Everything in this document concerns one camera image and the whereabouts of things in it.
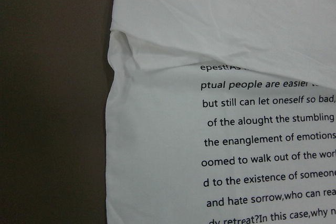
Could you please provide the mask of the white long-sleeve printed shirt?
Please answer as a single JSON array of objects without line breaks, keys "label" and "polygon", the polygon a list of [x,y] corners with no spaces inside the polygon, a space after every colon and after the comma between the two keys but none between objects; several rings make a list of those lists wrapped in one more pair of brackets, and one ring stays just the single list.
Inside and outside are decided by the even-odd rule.
[{"label": "white long-sleeve printed shirt", "polygon": [[114,0],[108,223],[335,223],[335,0]]}]

